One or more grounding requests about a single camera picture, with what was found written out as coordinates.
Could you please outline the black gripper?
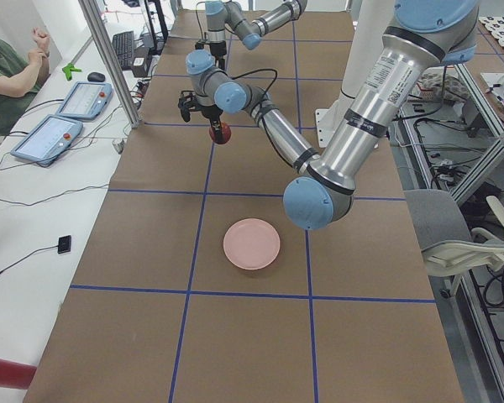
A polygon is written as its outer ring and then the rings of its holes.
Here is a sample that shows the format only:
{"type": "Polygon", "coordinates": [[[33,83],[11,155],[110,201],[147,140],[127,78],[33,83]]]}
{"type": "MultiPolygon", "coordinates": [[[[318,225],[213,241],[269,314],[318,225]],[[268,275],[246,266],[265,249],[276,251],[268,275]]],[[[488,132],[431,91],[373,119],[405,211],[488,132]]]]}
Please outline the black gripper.
{"type": "Polygon", "coordinates": [[[227,42],[225,40],[212,42],[207,39],[200,39],[195,43],[196,50],[203,50],[208,47],[211,55],[215,59],[215,65],[221,70],[226,69],[227,42]]]}
{"type": "Polygon", "coordinates": [[[181,118],[185,123],[191,121],[191,114],[200,112],[203,117],[209,119],[209,134],[213,142],[222,141],[222,126],[220,116],[223,110],[207,95],[195,93],[192,90],[183,90],[178,100],[178,108],[181,118]]]}

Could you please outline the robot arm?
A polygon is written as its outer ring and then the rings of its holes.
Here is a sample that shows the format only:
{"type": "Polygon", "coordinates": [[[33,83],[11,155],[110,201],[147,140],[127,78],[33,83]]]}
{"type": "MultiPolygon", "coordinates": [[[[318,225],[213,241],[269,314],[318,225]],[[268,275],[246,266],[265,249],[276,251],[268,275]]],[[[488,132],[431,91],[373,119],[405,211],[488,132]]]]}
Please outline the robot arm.
{"type": "Polygon", "coordinates": [[[225,70],[227,31],[237,36],[247,50],[254,50],[263,37],[298,20],[306,8],[306,0],[284,1],[277,8],[249,21],[241,6],[234,1],[206,1],[207,30],[201,31],[202,37],[195,43],[195,49],[204,50],[207,46],[215,65],[225,70]]]}
{"type": "Polygon", "coordinates": [[[230,77],[206,50],[186,56],[193,92],[204,107],[247,112],[279,156],[298,173],[285,189],[286,215],[300,228],[324,228],[352,205],[355,175],[422,73],[461,64],[475,53],[477,1],[397,1],[383,49],[323,152],[289,124],[268,92],[230,77]]]}

